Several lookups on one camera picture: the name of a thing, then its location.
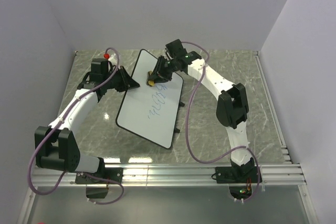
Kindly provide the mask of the white whiteboard black frame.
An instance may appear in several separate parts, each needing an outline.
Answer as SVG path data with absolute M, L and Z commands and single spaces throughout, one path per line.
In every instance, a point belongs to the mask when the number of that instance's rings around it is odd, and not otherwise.
M 128 90 L 117 113 L 116 125 L 165 149 L 172 146 L 183 78 L 174 73 L 168 83 L 146 85 L 146 77 L 157 62 L 142 49 L 136 60 L 132 79 L 140 87 Z

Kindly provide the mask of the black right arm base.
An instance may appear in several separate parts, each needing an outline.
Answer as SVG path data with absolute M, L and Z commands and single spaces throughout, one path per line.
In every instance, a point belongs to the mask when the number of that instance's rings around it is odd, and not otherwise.
M 217 184 L 229 184 L 230 195 L 241 202 L 253 195 L 253 183 L 256 183 L 256 189 L 258 189 L 262 182 L 260 171 L 254 164 L 251 166 L 248 164 L 242 166 L 232 164 L 231 167 L 217 166 L 211 179 Z

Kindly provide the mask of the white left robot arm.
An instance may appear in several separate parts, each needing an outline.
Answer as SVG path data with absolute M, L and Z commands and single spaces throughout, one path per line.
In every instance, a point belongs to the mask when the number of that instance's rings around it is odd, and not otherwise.
M 123 66 L 107 59 L 94 59 L 63 112 L 48 126 L 35 131 L 36 165 L 63 172 L 86 172 L 94 183 L 104 181 L 107 171 L 102 167 L 103 160 L 82 154 L 75 136 L 108 90 L 125 92 L 138 87 Z

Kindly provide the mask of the yellow bone-shaped eraser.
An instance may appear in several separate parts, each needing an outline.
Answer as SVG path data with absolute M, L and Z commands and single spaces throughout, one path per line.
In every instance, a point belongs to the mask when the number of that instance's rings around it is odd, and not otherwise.
M 153 87 L 155 85 L 154 80 L 151 79 L 152 77 L 152 71 L 147 72 L 147 77 L 146 77 L 146 85 L 149 87 Z

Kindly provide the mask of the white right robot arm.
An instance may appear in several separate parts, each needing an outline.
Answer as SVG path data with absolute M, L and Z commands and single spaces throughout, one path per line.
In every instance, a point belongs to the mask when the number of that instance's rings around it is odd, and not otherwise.
M 175 72 L 181 71 L 197 80 L 217 100 L 216 117 L 227 131 L 231 147 L 230 162 L 232 177 L 238 182 L 245 181 L 255 168 L 256 161 L 248 147 L 246 125 L 249 112 L 246 88 L 222 77 L 208 65 L 210 55 L 202 58 L 195 51 L 188 52 L 184 42 L 177 39 L 166 44 L 166 55 L 160 56 L 152 71 L 147 74 L 146 83 L 154 86 L 172 80 Z

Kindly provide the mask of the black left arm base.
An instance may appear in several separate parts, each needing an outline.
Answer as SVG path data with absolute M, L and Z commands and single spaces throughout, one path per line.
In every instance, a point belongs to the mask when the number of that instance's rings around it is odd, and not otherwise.
M 78 173 L 75 179 L 75 185 L 86 187 L 87 199 L 97 205 L 107 205 L 119 201 L 124 194 L 124 187 L 122 186 L 123 168 L 113 167 L 105 168 L 102 172 L 97 173 Z M 108 193 L 112 192 L 112 186 L 119 186 L 121 191 L 120 195 L 107 202 L 105 200 Z

